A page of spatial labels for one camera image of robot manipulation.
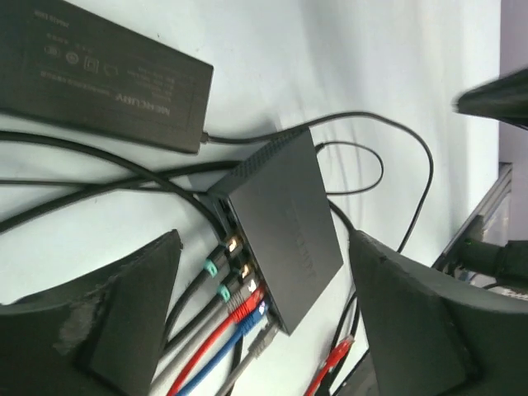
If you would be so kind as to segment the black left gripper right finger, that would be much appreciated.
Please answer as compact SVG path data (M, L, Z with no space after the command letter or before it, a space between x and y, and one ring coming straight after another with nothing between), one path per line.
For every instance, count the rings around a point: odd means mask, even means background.
M355 231L349 257L380 395L525 395L527 303Z

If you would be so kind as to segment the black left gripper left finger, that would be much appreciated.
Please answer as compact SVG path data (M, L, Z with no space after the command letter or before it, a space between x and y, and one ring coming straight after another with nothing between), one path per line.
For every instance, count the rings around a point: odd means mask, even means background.
M171 230L1 307L3 395L146 395L182 251Z

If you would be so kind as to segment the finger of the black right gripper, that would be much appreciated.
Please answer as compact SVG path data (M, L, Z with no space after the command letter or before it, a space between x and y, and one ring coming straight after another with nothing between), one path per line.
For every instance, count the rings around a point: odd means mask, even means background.
M522 68L463 92L455 99L455 110L527 130L527 101L527 68Z

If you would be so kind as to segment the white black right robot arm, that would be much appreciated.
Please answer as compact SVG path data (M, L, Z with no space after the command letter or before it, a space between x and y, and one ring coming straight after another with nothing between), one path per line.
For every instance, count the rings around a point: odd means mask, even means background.
M456 110L527 130L527 69L461 94L456 100ZM527 288L526 240L498 246L467 238L458 251L458 263L466 270L494 278L500 286Z

